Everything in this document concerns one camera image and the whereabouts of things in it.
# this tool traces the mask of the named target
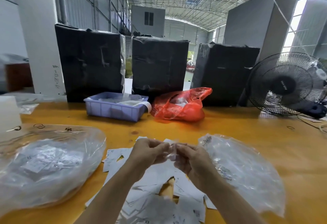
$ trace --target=black wrapped box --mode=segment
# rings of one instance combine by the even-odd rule
[[[149,96],[182,91],[189,41],[134,36],[132,39],[132,93]]]
[[[200,44],[191,88],[212,88],[203,106],[236,106],[259,52],[247,46]]]
[[[68,102],[83,102],[101,92],[123,92],[123,35],[58,24],[55,29]]]

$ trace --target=plastic crate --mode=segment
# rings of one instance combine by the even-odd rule
[[[95,115],[98,117],[114,118],[125,121],[137,122],[143,113],[147,111],[147,107],[144,104],[137,106],[128,106],[117,103],[110,103],[105,101],[99,101],[100,98],[115,98],[122,96],[122,93],[114,92],[102,92],[94,96],[84,99],[86,103],[86,112],[88,115]],[[141,96],[144,101],[147,101],[149,97]]]

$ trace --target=white pillar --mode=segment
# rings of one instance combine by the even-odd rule
[[[35,93],[65,95],[55,0],[17,0]]]

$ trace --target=tape roll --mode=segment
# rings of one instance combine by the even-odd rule
[[[144,105],[147,107],[147,112],[148,112],[148,113],[151,112],[151,110],[152,110],[152,106],[151,106],[151,104],[150,104],[149,102],[144,101],[144,102],[138,103],[138,104],[136,104],[136,105],[134,105],[134,106],[137,106],[137,105],[139,105],[139,104],[144,104]]]

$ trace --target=wooden table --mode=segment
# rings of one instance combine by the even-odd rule
[[[282,177],[286,189],[285,218],[273,213],[263,217],[271,224],[327,222],[327,136],[292,118],[259,118],[255,108],[207,108],[198,123],[154,119],[144,114],[137,123],[88,117],[84,104],[42,103],[24,123],[85,125],[101,129],[107,148],[131,147],[138,136],[197,144],[210,134],[232,136],[255,147]],[[107,173],[101,164],[70,200],[43,209],[17,210],[0,219],[1,224],[72,224],[103,185]],[[207,210],[207,224],[224,223],[216,210]]]

